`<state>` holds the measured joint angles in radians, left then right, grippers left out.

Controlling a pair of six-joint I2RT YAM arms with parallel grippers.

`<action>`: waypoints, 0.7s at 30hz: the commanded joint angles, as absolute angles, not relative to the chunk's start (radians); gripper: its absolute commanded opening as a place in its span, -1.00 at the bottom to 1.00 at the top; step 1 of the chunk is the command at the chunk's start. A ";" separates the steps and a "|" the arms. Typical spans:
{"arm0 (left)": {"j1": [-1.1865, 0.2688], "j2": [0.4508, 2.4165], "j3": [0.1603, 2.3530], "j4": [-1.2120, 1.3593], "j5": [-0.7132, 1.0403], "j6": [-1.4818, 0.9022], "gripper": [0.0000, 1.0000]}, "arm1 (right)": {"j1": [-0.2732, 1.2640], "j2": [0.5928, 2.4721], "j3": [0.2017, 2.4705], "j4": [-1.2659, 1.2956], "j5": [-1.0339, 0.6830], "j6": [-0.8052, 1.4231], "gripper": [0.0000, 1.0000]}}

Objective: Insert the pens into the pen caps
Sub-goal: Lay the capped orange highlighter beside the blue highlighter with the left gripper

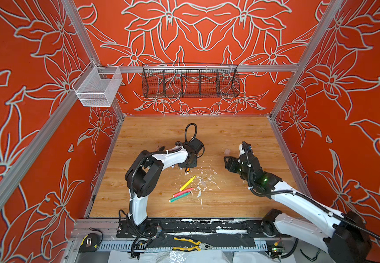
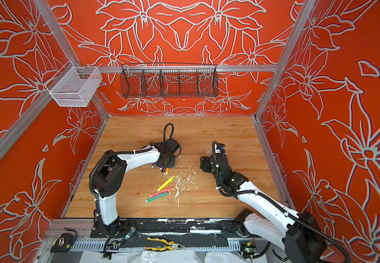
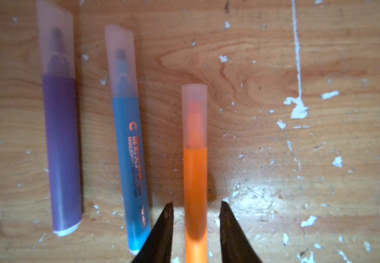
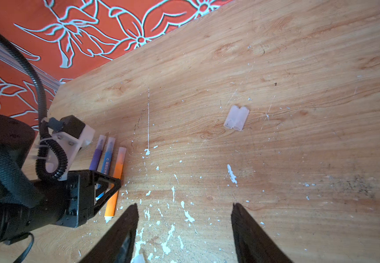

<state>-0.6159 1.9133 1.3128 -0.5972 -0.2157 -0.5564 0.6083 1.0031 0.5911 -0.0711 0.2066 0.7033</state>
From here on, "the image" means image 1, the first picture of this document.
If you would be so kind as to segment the yellow highlighter pen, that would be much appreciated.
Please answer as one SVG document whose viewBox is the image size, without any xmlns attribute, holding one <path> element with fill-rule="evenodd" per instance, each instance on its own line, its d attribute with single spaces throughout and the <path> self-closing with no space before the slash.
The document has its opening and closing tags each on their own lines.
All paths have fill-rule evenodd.
<svg viewBox="0 0 380 263">
<path fill-rule="evenodd" d="M 185 190 L 195 179 L 195 176 L 190 178 L 183 186 L 180 187 L 180 191 Z"/>
</svg>

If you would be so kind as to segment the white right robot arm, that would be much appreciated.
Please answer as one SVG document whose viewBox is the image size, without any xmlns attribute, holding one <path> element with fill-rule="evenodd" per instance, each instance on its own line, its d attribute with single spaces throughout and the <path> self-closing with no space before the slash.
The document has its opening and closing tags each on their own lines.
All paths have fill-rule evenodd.
<svg viewBox="0 0 380 263">
<path fill-rule="evenodd" d="M 239 146 L 239 157 L 224 157 L 225 168 L 248 183 L 257 197 L 267 197 L 303 216 L 298 220 L 281 210 L 272 209 L 262 219 L 263 233 L 292 236 L 327 253 L 336 263 L 367 263 L 374 238 L 380 236 L 367 230 L 360 216 L 330 208 L 297 191 L 282 178 L 265 172 L 251 145 Z"/>
</svg>

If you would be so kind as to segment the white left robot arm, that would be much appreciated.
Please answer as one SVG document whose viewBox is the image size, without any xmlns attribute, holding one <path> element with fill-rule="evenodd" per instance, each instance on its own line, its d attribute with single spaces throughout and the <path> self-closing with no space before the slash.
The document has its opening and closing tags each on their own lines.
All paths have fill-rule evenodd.
<svg viewBox="0 0 380 263">
<path fill-rule="evenodd" d="M 129 212 L 126 216 L 129 224 L 143 232 L 148 218 L 148 197 L 155 189 L 161 173 L 175 166 L 189 172 L 197 167 L 198 159 L 203 156 L 205 146 L 197 136 L 198 127 L 190 123 L 184 130 L 184 141 L 177 141 L 172 149 L 164 146 L 149 152 L 143 150 L 125 175 L 130 193 Z"/>
</svg>

